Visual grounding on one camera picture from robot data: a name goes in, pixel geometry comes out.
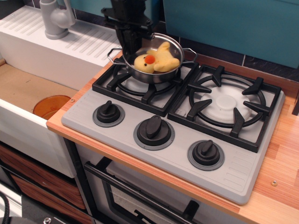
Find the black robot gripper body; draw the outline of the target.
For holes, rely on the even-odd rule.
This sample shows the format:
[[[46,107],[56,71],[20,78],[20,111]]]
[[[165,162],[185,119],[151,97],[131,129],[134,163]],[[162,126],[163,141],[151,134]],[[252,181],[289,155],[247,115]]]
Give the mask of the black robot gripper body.
[[[105,23],[115,28],[120,40],[152,39],[153,22],[145,15],[144,0],[112,0],[111,8],[104,7]]]

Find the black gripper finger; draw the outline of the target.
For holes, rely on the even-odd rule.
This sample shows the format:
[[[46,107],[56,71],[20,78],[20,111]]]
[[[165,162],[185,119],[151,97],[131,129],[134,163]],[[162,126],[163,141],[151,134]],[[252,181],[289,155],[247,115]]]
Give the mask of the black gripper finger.
[[[130,49],[131,32],[130,32],[130,30],[117,28],[116,35],[118,37],[118,40],[119,40],[123,50],[125,50],[127,55],[130,55],[131,54],[131,49]]]
[[[127,50],[130,55],[141,48],[142,35],[143,33],[141,31],[127,31]]]

